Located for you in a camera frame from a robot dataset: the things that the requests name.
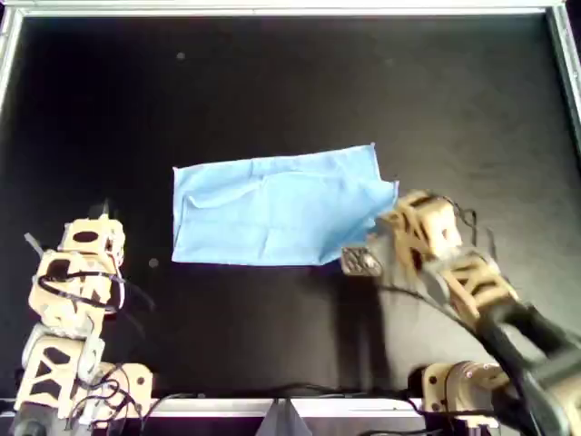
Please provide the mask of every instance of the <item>black table surface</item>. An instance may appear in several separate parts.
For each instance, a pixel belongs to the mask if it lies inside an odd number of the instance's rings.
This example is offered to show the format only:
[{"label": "black table surface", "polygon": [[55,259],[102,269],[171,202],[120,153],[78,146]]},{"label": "black table surface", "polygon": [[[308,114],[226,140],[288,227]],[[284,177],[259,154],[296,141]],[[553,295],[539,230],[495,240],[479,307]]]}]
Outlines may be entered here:
[{"label": "black table surface", "polygon": [[105,197],[124,274],[158,305],[128,304],[145,341],[108,322],[105,357],[148,364],[160,389],[401,387],[418,365],[485,357],[336,263],[171,262],[173,166],[369,142],[402,191],[476,208],[520,294],[581,329],[581,178],[542,16],[26,18],[0,122],[0,396],[36,319],[23,234],[56,245]]}]

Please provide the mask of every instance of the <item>blue towel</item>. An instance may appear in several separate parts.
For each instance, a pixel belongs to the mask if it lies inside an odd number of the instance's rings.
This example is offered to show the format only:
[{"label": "blue towel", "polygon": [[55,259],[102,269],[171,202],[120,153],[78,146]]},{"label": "blue towel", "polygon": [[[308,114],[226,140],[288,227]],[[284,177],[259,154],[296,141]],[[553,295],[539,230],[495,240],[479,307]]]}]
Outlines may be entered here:
[{"label": "blue towel", "polygon": [[373,144],[173,170],[179,263],[328,263],[365,241],[398,190],[381,181]]}]

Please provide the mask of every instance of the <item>metal frame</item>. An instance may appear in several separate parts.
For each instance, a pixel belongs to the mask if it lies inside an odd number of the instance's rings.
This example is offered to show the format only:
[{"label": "metal frame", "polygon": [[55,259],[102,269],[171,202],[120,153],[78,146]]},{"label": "metal frame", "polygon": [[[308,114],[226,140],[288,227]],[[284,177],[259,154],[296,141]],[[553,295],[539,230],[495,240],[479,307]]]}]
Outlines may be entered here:
[{"label": "metal frame", "polygon": [[[5,0],[0,27],[0,111],[25,18],[51,16],[546,14],[581,153],[581,67],[564,0]],[[303,417],[418,417],[404,401],[296,399]],[[153,416],[261,417],[272,400],[168,400]]]}]

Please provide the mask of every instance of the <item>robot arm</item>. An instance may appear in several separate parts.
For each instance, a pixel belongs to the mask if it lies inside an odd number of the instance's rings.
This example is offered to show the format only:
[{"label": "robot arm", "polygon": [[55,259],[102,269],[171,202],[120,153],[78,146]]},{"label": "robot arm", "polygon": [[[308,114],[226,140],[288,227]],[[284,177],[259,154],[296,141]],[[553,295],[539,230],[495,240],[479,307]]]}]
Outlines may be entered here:
[{"label": "robot arm", "polygon": [[[426,411],[494,410],[525,434],[581,435],[581,350],[577,341],[522,303],[490,255],[462,245],[455,204],[414,192],[377,222],[364,246],[347,247],[347,275],[428,295],[450,308],[499,363],[437,363],[423,372]],[[545,357],[526,359],[507,336],[517,328]],[[467,416],[468,426],[490,420]]]},{"label": "robot arm", "polygon": [[124,242],[121,223],[103,211],[67,224],[58,249],[42,252],[28,299],[41,322],[23,352],[10,434],[90,434],[96,422],[104,427],[149,409],[152,373],[101,360],[103,318],[120,309],[110,303],[113,279],[124,293]]}]

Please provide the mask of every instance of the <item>wire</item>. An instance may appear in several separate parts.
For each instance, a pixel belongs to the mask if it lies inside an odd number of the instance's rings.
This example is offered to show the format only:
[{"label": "wire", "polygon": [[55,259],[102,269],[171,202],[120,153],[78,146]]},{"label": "wire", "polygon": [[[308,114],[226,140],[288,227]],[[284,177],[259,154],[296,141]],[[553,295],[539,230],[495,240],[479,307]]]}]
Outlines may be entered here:
[{"label": "wire", "polygon": [[395,430],[369,430],[360,433],[359,436],[429,436],[439,434],[444,429],[435,430],[412,430],[412,431],[395,431]]},{"label": "wire", "polygon": [[86,397],[83,397],[79,402],[77,402],[75,404],[75,406],[71,409],[71,412],[69,413],[69,417],[68,417],[65,428],[68,430],[71,430],[73,428],[73,420],[75,418],[75,415],[78,411],[80,411],[81,406],[84,405],[86,402],[88,402],[90,400],[98,400],[98,401],[111,400],[112,397],[117,395],[117,393],[119,393],[119,391],[121,389],[119,382],[117,380],[114,380],[114,379],[107,379],[104,381],[102,380],[96,384],[89,385],[89,387],[91,387],[94,390],[94,389],[99,389],[99,388],[103,387],[105,384],[112,383],[112,382],[116,383],[116,387],[111,391],[111,393],[109,395],[87,395]]},{"label": "wire", "polygon": [[[98,275],[102,275],[103,273],[95,273],[95,274],[89,274],[88,272],[86,273],[86,275],[84,277],[88,277],[88,276],[98,276]],[[52,295],[56,295],[57,297],[63,297],[66,298],[68,300],[71,300],[72,302],[81,302],[84,304],[88,304],[91,307],[97,308],[97,309],[105,309],[107,312],[110,313],[117,313],[119,312],[119,307],[117,306],[112,306],[110,304],[105,304],[104,302],[97,302],[91,298],[86,298],[86,297],[82,297],[81,295],[75,295],[73,293],[70,292],[65,292],[65,291],[61,291],[60,289],[56,289],[53,286],[51,286],[50,282],[64,282],[68,279],[72,279],[74,277],[71,277],[71,274],[67,274],[64,277],[59,277],[58,279],[54,278],[54,277],[50,277],[48,275],[41,275],[40,277],[38,277],[38,285],[43,288],[45,291],[51,293]]]},{"label": "wire", "polygon": [[125,429],[125,424],[127,422],[127,418],[129,415],[129,404],[132,404],[137,412],[137,415],[140,420],[143,419],[141,406],[137,404],[137,401],[131,395],[131,385],[129,382],[129,376],[127,375],[127,371],[123,368],[123,363],[117,363],[108,373],[113,374],[115,371],[120,371],[125,376],[125,380],[127,381],[127,391],[120,390],[123,393],[123,400],[115,407],[115,413],[112,415],[108,420],[100,420],[94,421],[93,425],[98,423],[106,423],[107,424],[107,432],[106,436],[109,436],[113,431],[113,423],[117,418],[117,415],[125,408],[125,416],[123,417],[123,423],[121,424],[121,429],[119,430],[119,434],[123,434],[123,430]]},{"label": "wire", "polygon": [[497,417],[494,411],[488,411],[486,409],[474,409],[471,411],[423,411],[410,398],[399,398],[398,400],[405,401],[406,403],[411,405],[414,412],[421,416],[443,416],[451,418],[458,416],[485,416],[487,418]]},{"label": "wire", "polygon": [[82,302],[84,304],[88,304],[89,306],[95,307],[97,309],[105,309],[106,312],[109,313],[118,313],[121,310],[120,306],[112,306],[110,304],[106,304],[103,302],[96,302],[91,298],[82,297],[80,295],[75,295],[70,292],[61,291],[59,289],[54,288],[51,286],[50,282],[66,282],[67,280],[77,279],[81,277],[105,277],[111,280],[112,282],[122,283],[128,287],[130,287],[139,297],[141,297],[146,303],[151,312],[155,310],[155,302],[153,299],[147,295],[139,286],[133,284],[131,282],[126,281],[125,279],[115,275],[110,274],[108,272],[101,272],[101,271],[80,271],[80,272],[73,272],[64,274],[59,277],[52,277],[48,274],[41,275],[38,277],[38,285],[43,288],[45,291],[51,293],[52,295],[56,295],[58,297],[67,298],[73,302]]},{"label": "wire", "polygon": [[490,257],[494,260],[494,262],[498,262],[498,254],[497,254],[497,242],[495,241],[494,232],[490,228],[486,228],[487,236],[488,236],[488,252],[490,253]]},{"label": "wire", "polygon": [[[122,279],[123,276],[121,275],[121,270],[119,269],[119,264],[117,263],[115,256],[113,255],[113,253],[110,252],[107,252],[107,255],[109,256],[109,259],[111,260],[113,267],[115,268],[115,275]],[[125,303],[125,285],[124,283],[119,283],[119,309],[123,307],[124,303]]]},{"label": "wire", "polygon": [[452,205],[452,207],[454,208],[455,215],[460,219],[462,223],[464,223],[470,229],[472,229],[472,235],[470,238],[472,245],[474,245],[475,247],[478,246],[478,216],[476,211],[474,209],[464,209],[460,207],[458,203],[456,203],[454,200],[447,197],[446,195],[434,194],[434,197],[443,198]]},{"label": "wire", "polygon": [[394,292],[394,293],[403,293],[404,295],[407,295],[411,298],[415,298],[416,300],[419,300],[419,301],[427,304],[432,309],[440,312],[441,314],[443,314],[444,316],[449,318],[451,321],[455,322],[458,326],[460,326],[462,329],[464,329],[466,332],[468,332],[470,334],[470,336],[475,338],[477,341],[481,342],[481,339],[478,338],[474,332],[472,332],[470,327],[468,327],[468,325],[465,322],[461,321],[458,317],[452,315],[447,310],[442,309],[436,302],[429,300],[425,296],[423,296],[415,291],[411,291],[409,289],[400,288],[398,286],[385,285],[385,284],[379,285],[379,290],[380,291],[387,291],[387,292]]},{"label": "wire", "polygon": [[289,397],[291,391],[314,391],[318,393],[318,397],[321,396],[332,396],[332,395],[357,395],[361,394],[361,390],[357,389],[334,389],[329,386],[322,386],[320,384],[313,383],[289,383],[274,388],[270,388],[264,391],[252,392],[254,396],[267,396],[274,398],[286,398]]},{"label": "wire", "polygon": [[150,408],[150,410],[148,410],[143,415],[142,425],[141,425],[141,428],[139,430],[139,435],[140,436],[144,435],[145,424],[147,424],[147,420],[149,420],[149,418],[152,416],[153,411],[155,411],[155,409],[157,409],[160,406],[160,404],[162,404],[162,402],[167,401],[167,400],[174,400],[174,399],[181,399],[181,398],[192,398],[192,397],[196,397],[196,395],[190,394],[190,393],[173,393],[171,395],[166,395],[165,397],[158,399],[154,404],[152,404],[152,407]]}]

